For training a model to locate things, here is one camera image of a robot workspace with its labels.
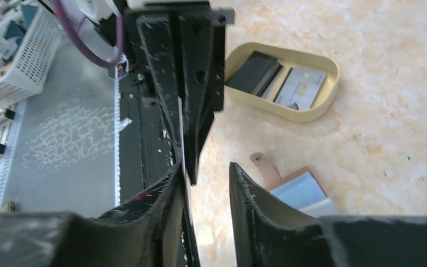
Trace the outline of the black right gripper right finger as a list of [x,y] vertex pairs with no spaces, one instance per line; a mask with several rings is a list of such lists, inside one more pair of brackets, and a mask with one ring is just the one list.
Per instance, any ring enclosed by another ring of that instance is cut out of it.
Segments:
[[229,189],[238,266],[427,266],[427,216],[314,218],[235,162]]

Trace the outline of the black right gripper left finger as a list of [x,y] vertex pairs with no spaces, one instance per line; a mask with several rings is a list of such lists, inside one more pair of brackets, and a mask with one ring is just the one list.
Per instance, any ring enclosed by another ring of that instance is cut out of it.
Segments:
[[182,167],[96,219],[0,212],[0,266],[177,266]]

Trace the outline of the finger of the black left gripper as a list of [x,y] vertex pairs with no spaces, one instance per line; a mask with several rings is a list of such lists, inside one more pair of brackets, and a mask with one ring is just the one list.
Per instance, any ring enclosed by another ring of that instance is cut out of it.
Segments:
[[166,118],[174,161],[181,159],[178,116],[178,83],[173,55],[170,19],[167,14],[145,14],[137,18],[142,49]]
[[186,172],[191,185],[197,184],[201,119],[206,111],[212,66],[213,28],[210,7],[190,7],[179,15],[184,80],[183,140]]

